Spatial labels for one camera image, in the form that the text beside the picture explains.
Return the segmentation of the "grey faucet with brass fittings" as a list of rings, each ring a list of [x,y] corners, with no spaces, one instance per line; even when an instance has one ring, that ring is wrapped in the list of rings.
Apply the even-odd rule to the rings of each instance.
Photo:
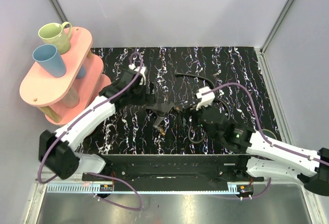
[[[169,114],[169,112],[174,108],[174,103],[156,103],[152,106],[146,106],[146,110],[151,110],[156,114],[157,118],[153,124],[153,128],[156,129],[162,136],[165,136],[165,130],[160,126],[161,122]]]

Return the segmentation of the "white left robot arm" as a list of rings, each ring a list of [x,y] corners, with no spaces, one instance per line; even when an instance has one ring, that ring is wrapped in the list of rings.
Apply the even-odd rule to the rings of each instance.
[[[56,176],[67,179],[74,174],[93,173],[101,181],[111,175],[105,159],[97,154],[78,154],[77,147],[96,127],[127,105],[146,105],[153,94],[146,92],[146,67],[127,69],[121,77],[104,87],[91,104],[55,132],[40,135],[38,180],[47,166]]]

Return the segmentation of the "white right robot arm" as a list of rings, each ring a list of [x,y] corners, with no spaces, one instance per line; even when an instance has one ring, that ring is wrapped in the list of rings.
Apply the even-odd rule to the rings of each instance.
[[[208,137],[235,154],[247,156],[233,168],[237,180],[250,176],[286,179],[314,194],[328,196],[328,148],[308,150],[267,137],[261,130],[229,121],[213,106],[193,106],[191,116]]]

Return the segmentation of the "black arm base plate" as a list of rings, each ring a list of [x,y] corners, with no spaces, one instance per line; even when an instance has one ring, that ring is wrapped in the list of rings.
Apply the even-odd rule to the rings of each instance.
[[[136,179],[151,178],[203,178],[210,181],[219,182],[262,182],[263,177],[253,178],[247,173],[230,169],[216,164],[150,164],[150,163],[113,163],[105,166],[99,173],[100,175],[112,176],[123,179],[125,181],[133,181]]]

